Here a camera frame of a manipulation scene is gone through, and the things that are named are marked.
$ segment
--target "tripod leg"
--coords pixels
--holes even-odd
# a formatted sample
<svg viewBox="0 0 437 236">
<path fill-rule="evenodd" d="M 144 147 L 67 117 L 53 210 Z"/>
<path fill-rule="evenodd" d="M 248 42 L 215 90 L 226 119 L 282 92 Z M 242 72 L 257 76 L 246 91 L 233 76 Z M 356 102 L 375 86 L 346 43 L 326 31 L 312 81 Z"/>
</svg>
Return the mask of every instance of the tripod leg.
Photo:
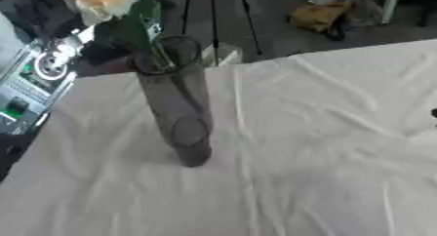
<svg viewBox="0 0 437 236">
<path fill-rule="evenodd" d="M 189 4 L 190 4 L 191 0 L 185 0 L 185 7 L 183 10 L 183 15 L 182 15 L 182 34 L 184 35 L 186 33 L 186 26 L 187 26 L 187 22 L 188 22 L 188 14 L 189 14 Z"/>
<path fill-rule="evenodd" d="M 216 66 L 219 66 L 219 32 L 217 28 L 217 9 L 216 0 L 211 0 L 211 11 L 213 15 L 213 46 L 214 46 L 214 59 Z"/>
<path fill-rule="evenodd" d="M 262 51 L 261 51 L 261 48 L 259 46 L 259 41 L 258 41 L 257 33 L 255 32 L 254 22 L 252 21 L 251 7 L 250 7 L 250 5 L 249 5 L 247 0 L 241 0 L 241 2 L 243 2 L 244 11 L 246 12 L 246 17 L 248 19 L 249 26 L 251 27 L 252 36 L 254 38 L 255 46 L 257 47 L 257 54 L 261 55 Z"/>
<path fill-rule="evenodd" d="M 423 8 L 423 10 L 421 11 L 421 14 L 420 14 L 420 20 L 417 23 L 417 25 L 422 26 L 422 27 L 428 26 L 429 17 L 431 16 L 433 11 L 434 10 L 431 7 Z"/>
</svg>

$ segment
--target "white tablecloth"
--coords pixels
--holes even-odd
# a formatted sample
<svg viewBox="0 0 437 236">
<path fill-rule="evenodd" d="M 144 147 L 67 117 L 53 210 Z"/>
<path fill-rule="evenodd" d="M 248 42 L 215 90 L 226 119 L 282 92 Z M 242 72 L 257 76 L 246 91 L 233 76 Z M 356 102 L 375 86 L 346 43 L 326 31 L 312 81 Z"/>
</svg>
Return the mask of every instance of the white tablecloth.
<svg viewBox="0 0 437 236">
<path fill-rule="evenodd" d="M 437 41 L 208 70 L 179 165 L 135 74 L 79 80 L 0 185 L 8 236 L 437 235 Z"/>
</svg>

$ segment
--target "metal stand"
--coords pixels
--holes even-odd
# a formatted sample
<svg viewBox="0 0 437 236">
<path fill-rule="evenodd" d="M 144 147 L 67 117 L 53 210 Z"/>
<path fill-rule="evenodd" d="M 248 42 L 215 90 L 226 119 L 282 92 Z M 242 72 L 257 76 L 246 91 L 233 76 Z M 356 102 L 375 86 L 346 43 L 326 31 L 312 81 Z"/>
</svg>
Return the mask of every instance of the metal stand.
<svg viewBox="0 0 437 236">
<path fill-rule="evenodd" d="M 182 34 L 186 33 L 186 27 L 188 22 L 188 14 L 189 14 L 189 7 L 190 7 L 191 0 L 185 0 L 184 5 L 184 11 L 183 15 L 181 16 L 182 19 Z M 255 47 L 257 49 L 257 54 L 261 55 L 262 51 L 260 49 L 257 33 L 255 31 L 254 22 L 252 20 L 251 15 L 251 6 L 249 5 L 247 0 L 241 0 L 243 3 L 243 8 L 246 13 L 246 18 L 248 20 L 249 26 L 251 28 L 252 37 L 254 39 Z M 213 16 L 213 46 L 214 46 L 214 55 L 215 55 L 215 61 L 216 65 L 219 65 L 219 32 L 218 32 L 218 22 L 217 22 L 217 8 L 216 8 L 216 0 L 211 0 L 211 9 L 212 9 L 212 16 Z"/>
</svg>

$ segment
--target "gray floor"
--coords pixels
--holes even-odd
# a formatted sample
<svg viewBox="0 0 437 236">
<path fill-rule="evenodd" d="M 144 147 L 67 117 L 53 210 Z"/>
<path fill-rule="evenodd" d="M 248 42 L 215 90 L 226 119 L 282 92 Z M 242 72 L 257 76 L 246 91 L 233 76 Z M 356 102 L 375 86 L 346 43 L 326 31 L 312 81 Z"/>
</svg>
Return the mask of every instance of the gray floor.
<svg viewBox="0 0 437 236">
<path fill-rule="evenodd" d="M 180 33 L 181 27 L 179 17 L 183 10 L 183 0 L 173 1 L 178 6 L 167 17 L 166 28 L 169 34 Z M 332 42 L 285 22 L 286 14 L 306 0 L 248 0 L 263 50 L 263 55 L 257 56 L 241 1 L 217 1 L 219 39 L 243 48 L 245 61 L 274 59 L 295 52 L 310 53 L 437 38 L 437 15 L 429 26 L 417 27 L 418 8 L 415 7 L 399 7 L 390 25 L 349 31 L 345 41 Z M 210 0 L 192 0 L 188 33 L 204 47 L 211 44 Z"/>
</svg>

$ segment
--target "clear glass vase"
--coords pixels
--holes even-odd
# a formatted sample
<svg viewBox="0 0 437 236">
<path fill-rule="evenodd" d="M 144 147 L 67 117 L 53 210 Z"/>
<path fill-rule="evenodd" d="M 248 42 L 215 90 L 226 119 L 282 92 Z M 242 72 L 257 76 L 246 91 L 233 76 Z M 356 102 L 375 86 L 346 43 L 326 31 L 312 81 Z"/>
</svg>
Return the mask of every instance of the clear glass vase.
<svg viewBox="0 0 437 236">
<path fill-rule="evenodd" d="M 212 154 L 213 118 L 200 45 L 185 36 L 162 38 L 159 44 L 174 66 L 162 68 L 150 54 L 136 55 L 140 84 L 165 142 L 184 166 L 202 166 Z"/>
</svg>

